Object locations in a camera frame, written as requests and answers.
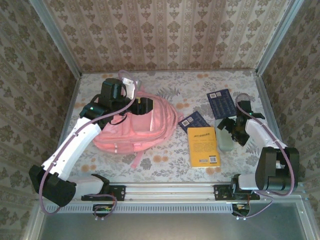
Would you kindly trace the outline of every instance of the navy blue book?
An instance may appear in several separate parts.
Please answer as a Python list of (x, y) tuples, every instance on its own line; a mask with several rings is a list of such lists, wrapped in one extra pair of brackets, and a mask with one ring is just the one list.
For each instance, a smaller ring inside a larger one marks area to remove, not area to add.
[(236, 106), (230, 95), (229, 89), (223, 89), (220, 91), (213, 91), (207, 93), (214, 118), (224, 119), (235, 116)]
[(190, 116), (187, 116), (182, 121), (178, 122), (180, 127), (187, 134), (188, 128), (201, 128), (201, 127), (210, 127), (206, 120), (200, 115), (198, 111), (195, 111)]

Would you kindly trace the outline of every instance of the floral tablecloth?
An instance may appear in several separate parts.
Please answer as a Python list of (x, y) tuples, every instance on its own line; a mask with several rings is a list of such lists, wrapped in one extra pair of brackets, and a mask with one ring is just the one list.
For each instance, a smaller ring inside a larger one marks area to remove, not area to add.
[[(133, 75), (143, 82), (146, 92), (167, 99), (184, 116), (198, 111), (211, 126), (215, 118), (206, 93), (229, 89), (235, 100), (240, 93), (251, 98), (254, 112), (264, 114), (255, 83), (256, 73), (244, 71), (147, 71)], [(106, 78), (116, 73), (84, 74), (74, 105), (69, 131), (79, 113), (94, 95), (100, 93)], [(135, 155), (110, 154), (98, 150), (91, 142), (76, 162), (71, 175), (100, 174), (112, 183), (150, 182), (217, 182), (229, 181), (234, 174), (254, 173), (260, 150), (250, 138), (244, 147), (234, 143), (231, 152), (220, 153), (221, 167), (191, 168), (187, 134), (177, 126), (167, 142), (147, 150), (140, 164), (132, 169)]]

